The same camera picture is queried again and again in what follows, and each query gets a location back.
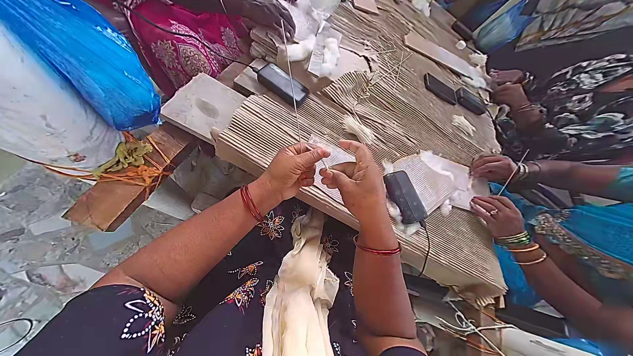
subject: rope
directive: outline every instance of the rope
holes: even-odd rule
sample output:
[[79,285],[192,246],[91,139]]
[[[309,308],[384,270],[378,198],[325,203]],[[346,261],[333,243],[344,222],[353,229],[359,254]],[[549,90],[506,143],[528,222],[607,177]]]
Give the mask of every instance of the rope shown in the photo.
[[[445,321],[444,319],[437,317],[436,318],[440,321],[440,328],[444,331],[447,331],[448,333],[452,334],[453,336],[466,340],[468,346],[474,347],[480,351],[486,352],[486,353],[493,353],[495,355],[500,355],[500,356],[505,356],[505,354],[494,344],[492,343],[488,338],[486,338],[481,331],[482,330],[494,330],[494,329],[506,329],[506,328],[514,328],[516,329],[517,327],[511,324],[503,324],[503,322],[501,322],[499,319],[497,318],[493,318],[496,322],[499,323],[499,325],[492,325],[492,326],[480,326],[480,327],[476,327],[472,321],[466,319],[466,317],[461,313],[461,311],[459,309],[457,309],[457,307],[455,307],[455,305],[453,304],[453,302],[451,302],[450,300],[446,300],[450,306],[455,309],[455,321],[457,322],[458,326],[452,325],[451,323],[449,323],[448,321]],[[490,345],[492,348],[488,348],[485,345],[481,345],[478,343],[474,343],[470,340],[466,339],[466,336],[470,335],[470,334],[477,334],[479,335],[479,337],[482,338],[482,340],[484,340],[488,345]]]
[[[132,134],[130,134],[129,132],[122,132],[123,136],[125,138],[126,142],[137,142],[138,139],[136,137],[134,137]],[[167,163],[166,168],[169,166],[173,167],[173,164],[169,161],[169,159],[167,158],[167,156],[160,150],[160,148],[158,147],[158,145],[156,144],[156,142],[151,138],[151,137],[147,137],[147,141],[149,141],[150,145],[153,147],[153,149],[156,150],[156,152],[158,152],[161,157],[165,160],[165,163]],[[95,177],[95,175],[89,171],[89,170],[85,170],[85,169],[81,169],[81,168],[75,168],[75,167],[64,167],[64,166],[59,166],[59,165],[51,165],[48,163],[43,163],[43,162],[38,162],[35,160],[31,160],[29,158],[25,158],[22,156],[19,156],[20,158],[23,158],[26,161],[32,162],[32,163],[36,163],[38,165],[42,165],[44,168],[59,174],[59,175],[63,175],[65,177],[71,177],[71,178],[78,178],[78,179],[86,179],[88,181],[95,181],[95,182],[111,182],[111,181],[123,181],[126,183],[130,183],[130,184],[135,184],[138,186],[142,186],[145,187],[145,199],[147,200],[149,198],[149,194],[151,192],[151,188],[153,186],[158,187],[158,185],[161,182],[161,179],[163,178],[163,176],[169,176],[172,173],[171,172],[165,172],[163,171],[162,168],[160,168],[160,166],[154,161],[152,160],[150,157],[148,157],[147,155],[143,155],[143,159],[147,160],[149,163],[151,163],[154,167],[148,167],[147,165],[139,165],[138,167],[127,167],[125,172],[121,172],[121,173],[102,173],[101,176],[99,178]],[[71,171],[75,171],[75,172],[83,172],[86,173],[85,175],[76,175],[76,174],[70,174],[70,173],[66,173],[66,172],[60,172],[58,169],[63,169],[63,170],[71,170]],[[155,183],[152,183],[152,181],[154,180],[155,177],[158,177],[158,180]]]

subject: mobile phone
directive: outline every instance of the mobile phone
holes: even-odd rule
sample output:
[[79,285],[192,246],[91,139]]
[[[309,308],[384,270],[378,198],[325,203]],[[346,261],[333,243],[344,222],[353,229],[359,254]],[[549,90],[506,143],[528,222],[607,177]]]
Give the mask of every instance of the mobile phone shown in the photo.
[[438,98],[444,100],[445,102],[456,105],[457,97],[455,96],[455,91],[451,89],[451,87],[442,83],[439,79],[435,78],[432,74],[426,73],[424,75],[424,86],[428,91],[432,92]]
[[477,115],[481,115],[486,112],[486,105],[484,102],[466,88],[461,87],[457,89],[455,95],[457,96],[457,102],[466,108],[466,110]]

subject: wrist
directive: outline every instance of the wrist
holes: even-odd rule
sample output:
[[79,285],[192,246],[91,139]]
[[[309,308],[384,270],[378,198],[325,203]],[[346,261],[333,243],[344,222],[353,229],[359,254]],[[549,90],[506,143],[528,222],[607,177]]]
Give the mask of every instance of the wrist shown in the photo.
[[248,184],[248,191],[262,215],[266,215],[282,202],[279,192],[274,190],[270,181],[262,177]]

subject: white cloth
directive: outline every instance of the white cloth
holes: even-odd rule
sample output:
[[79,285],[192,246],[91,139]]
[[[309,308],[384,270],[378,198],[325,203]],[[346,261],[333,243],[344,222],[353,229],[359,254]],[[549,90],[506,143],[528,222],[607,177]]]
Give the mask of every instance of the white cloth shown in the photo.
[[294,248],[282,261],[266,296],[263,356],[334,356],[327,316],[339,279],[321,245],[325,214],[310,209],[292,225]]

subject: black floral dress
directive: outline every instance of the black floral dress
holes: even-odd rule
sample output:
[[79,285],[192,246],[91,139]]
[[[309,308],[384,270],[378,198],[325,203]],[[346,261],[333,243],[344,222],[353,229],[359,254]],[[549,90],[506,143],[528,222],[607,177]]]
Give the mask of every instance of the black floral dress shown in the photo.
[[[163,306],[144,288],[116,285],[74,298],[18,353],[44,355],[261,355],[266,294],[285,254],[292,223],[309,206],[283,202],[266,216],[187,297],[171,326]],[[356,340],[352,268],[356,231],[328,218],[323,249],[340,279],[328,324],[335,356],[364,355]],[[421,355],[392,348],[383,355]]]

